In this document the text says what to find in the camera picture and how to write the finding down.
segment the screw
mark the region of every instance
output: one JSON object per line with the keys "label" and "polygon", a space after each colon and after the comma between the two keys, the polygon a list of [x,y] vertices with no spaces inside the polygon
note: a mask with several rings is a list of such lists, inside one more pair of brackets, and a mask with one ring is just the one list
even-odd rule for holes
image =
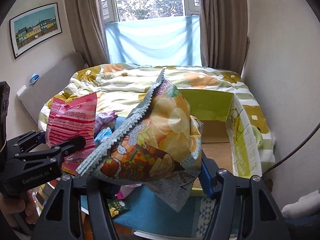
{"label": "screw", "polygon": [[261,180],[261,178],[258,175],[253,175],[251,177],[255,182],[259,182]]}
{"label": "screw", "polygon": [[61,178],[63,181],[68,181],[69,179],[71,179],[70,175],[63,175]]}
{"label": "screw", "polygon": [[224,175],[224,174],[227,173],[227,170],[226,170],[226,169],[218,169],[218,173],[219,173],[220,175]]}

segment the gray chip bag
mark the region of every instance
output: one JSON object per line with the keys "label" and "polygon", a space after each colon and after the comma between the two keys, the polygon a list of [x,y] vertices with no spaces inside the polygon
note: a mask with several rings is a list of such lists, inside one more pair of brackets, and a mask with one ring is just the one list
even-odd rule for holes
{"label": "gray chip bag", "polygon": [[201,122],[163,73],[77,172],[118,185],[145,183],[179,211],[201,170]]}

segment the cable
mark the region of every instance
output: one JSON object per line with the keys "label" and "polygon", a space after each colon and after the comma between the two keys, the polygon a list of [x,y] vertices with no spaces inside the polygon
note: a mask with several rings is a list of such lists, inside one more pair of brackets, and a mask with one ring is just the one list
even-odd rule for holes
{"label": "cable", "polygon": [[2,153],[2,150],[4,149],[6,143],[7,143],[7,138],[4,139],[4,145],[2,146],[2,148],[1,148],[1,150],[0,150],[0,153]]}
{"label": "cable", "polygon": [[284,163],[287,159],[289,159],[292,155],[294,155],[298,150],[300,150],[302,146],[304,146],[311,139],[311,137],[315,135],[315,133],[319,130],[319,128],[320,128],[320,123],[316,126],[316,128],[312,131],[312,133],[310,133],[309,136],[302,143],[300,143],[300,145],[297,148],[295,148],[290,154],[288,154],[282,160],[277,162],[275,165],[267,169],[262,174],[262,176],[266,175],[269,171],[273,170],[274,168],[278,167],[280,164]]}

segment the purple snack bag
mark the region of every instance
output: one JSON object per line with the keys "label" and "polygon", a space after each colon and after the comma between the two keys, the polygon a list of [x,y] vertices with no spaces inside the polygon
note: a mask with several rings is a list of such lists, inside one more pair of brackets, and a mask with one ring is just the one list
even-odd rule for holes
{"label": "purple snack bag", "polygon": [[97,134],[106,126],[109,126],[111,129],[113,129],[117,117],[118,116],[116,115],[115,111],[96,114],[96,121],[93,129],[94,137],[96,137]]}

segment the beige curtain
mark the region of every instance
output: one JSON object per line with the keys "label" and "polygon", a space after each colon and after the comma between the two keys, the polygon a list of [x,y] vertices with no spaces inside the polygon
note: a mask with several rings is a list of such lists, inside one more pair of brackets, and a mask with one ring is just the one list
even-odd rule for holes
{"label": "beige curtain", "polygon": [[247,47],[247,0],[199,0],[203,66],[241,74]]}
{"label": "beige curtain", "polygon": [[65,0],[75,50],[89,66],[110,63],[100,0]]}

